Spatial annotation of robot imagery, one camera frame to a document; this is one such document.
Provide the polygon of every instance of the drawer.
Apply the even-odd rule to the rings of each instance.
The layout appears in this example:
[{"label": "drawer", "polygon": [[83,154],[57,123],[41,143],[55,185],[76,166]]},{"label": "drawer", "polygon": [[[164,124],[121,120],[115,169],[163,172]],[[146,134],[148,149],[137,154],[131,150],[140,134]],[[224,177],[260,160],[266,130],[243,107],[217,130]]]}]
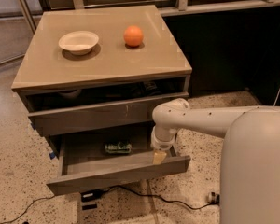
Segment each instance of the drawer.
[{"label": "drawer", "polygon": [[[58,176],[47,185],[55,195],[103,189],[188,170],[189,156],[180,157],[174,149],[161,165],[152,165],[150,148],[152,122],[62,135]],[[105,153],[105,142],[128,139],[128,155]]]},{"label": "drawer", "polygon": [[76,133],[151,120],[153,108],[173,98],[189,95],[177,92],[124,101],[39,111],[29,119],[41,136]]}]

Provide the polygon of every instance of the desk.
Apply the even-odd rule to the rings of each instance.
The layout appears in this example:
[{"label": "desk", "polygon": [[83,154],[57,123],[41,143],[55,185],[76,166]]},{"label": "desk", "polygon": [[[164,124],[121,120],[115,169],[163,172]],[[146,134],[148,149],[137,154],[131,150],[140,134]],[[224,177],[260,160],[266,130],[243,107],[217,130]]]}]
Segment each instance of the desk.
[{"label": "desk", "polygon": [[[123,32],[138,25],[140,47],[125,46]],[[91,53],[74,56],[58,46],[70,32],[100,37]],[[59,157],[55,195],[101,189],[185,172],[189,156],[172,149],[152,165],[151,112],[163,102],[188,97],[191,67],[154,6],[44,13],[12,84],[40,136]],[[144,87],[153,83],[156,92]],[[63,91],[81,91],[65,99]],[[110,156],[104,142],[129,139],[132,154]]]}]

